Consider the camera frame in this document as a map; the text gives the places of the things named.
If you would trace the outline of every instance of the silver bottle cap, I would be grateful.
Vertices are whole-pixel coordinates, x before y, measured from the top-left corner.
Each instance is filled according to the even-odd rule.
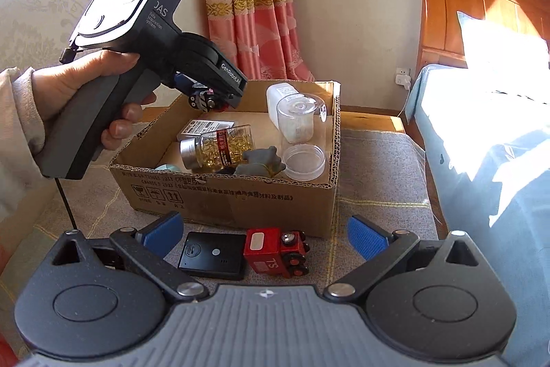
[[[200,162],[197,158],[197,138],[191,137],[184,139],[179,144],[179,152],[186,169],[194,170],[200,168]]]

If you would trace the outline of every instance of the person's arm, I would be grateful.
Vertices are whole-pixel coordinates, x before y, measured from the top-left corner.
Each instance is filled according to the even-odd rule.
[[[15,212],[25,194],[44,179],[34,161],[44,146],[44,122],[54,120],[82,85],[100,76],[122,74],[138,58],[137,54],[101,50],[71,64],[0,73],[0,221]],[[151,94],[142,104],[155,99]],[[124,105],[122,118],[103,131],[103,146],[116,150],[140,119],[140,105]]]

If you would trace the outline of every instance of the gray toy figure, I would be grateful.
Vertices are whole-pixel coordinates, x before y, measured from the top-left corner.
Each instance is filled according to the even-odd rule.
[[[274,146],[245,151],[243,153],[243,161],[247,161],[248,163],[237,166],[235,174],[275,177],[287,167],[283,164],[281,158],[277,156],[277,148]]]

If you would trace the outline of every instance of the red bottle label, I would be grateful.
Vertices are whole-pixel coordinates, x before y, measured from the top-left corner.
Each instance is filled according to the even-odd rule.
[[[218,141],[218,153],[222,159],[223,166],[229,166],[233,162],[231,153],[229,153],[229,144],[227,143],[227,130],[216,131],[216,140]]]

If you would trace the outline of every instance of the triangular cutout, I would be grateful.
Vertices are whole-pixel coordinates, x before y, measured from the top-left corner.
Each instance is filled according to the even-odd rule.
[[[477,266],[478,262],[472,255],[470,248],[463,241],[455,241],[451,248],[449,255],[447,256],[447,263],[454,263],[456,265]]]
[[[69,265],[71,263],[80,263],[78,248],[74,241],[67,241],[61,248],[56,258],[53,259],[54,266]]]

